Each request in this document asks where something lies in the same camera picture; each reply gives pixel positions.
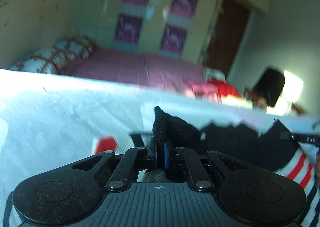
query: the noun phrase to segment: bright window light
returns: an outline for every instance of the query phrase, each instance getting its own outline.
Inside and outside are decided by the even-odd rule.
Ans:
[[[290,102],[296,102],[301,94],[303,81],[288,71],[284,71],[284,77],[282,96]]]
[[[288,101],[283,97],[279,97],[274,108],[267,107],[267,113],[273,114],[273,115],[278,115],[278,116],[283,116],[287,113],[288,108],[289,108]]]

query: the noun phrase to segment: printed number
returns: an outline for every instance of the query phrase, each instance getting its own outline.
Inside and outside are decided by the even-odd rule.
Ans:
[[[307,137],[307,141],[308,141],[308,142],[315,143],[315,142],[316,142],[316,138]]]

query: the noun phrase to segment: striped fabric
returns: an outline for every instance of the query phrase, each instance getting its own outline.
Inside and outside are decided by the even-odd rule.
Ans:
[[[302,149],[298,149],[290,162],[275,173],[297,182],[307,195],[307,204],[302,212],[299,223],[303,227],[320,226],[320,195],[315,182],[315,169]]]
[[[106,140],[108,138],[112,139],[112,142],[116,143],[115,149],[112,150],[116,152],[116,155],[119,155],[124,154],[130,148],[148,146],[151,137],[152,134],[113,134],[112,136],[108,137],[94,138],[92,142],[91,153],[94,155],[101,152],[101,148],[98,147],[101,144],[101,141]]]
[[[217,69],[206,68],[202,71],[202,77],[207,81],[223,81],[226,82],[226,76],[223,72]]]

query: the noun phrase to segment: red and white striped cloth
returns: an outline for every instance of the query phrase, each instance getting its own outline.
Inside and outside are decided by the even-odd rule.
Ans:
[[[299,223],[303,227],[320,226],[320,194],[319,187],[315,181],[315,168],[302,151],[298,149],[290,162],[275,173],[285,176],[298,183],[307,195],[307,204]]]
[[[115,134],[104,138],[94,138],[92,142],[93,155],[105,150],[113,150],[116,154],[124,154],[130,148],[134,148],[134,143],[129,134]]]

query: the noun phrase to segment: black strap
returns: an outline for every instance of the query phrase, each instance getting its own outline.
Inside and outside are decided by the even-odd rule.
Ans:
[[[7,202],[5,204],[3,220],[2,220],[3,227],[9,227],[10,214],[12,210],[12,194],[13,194],[13,191],[8,195]]]
[[[145,147],[141,138],[141,134],[131,134],[130,136],[135,147]]]

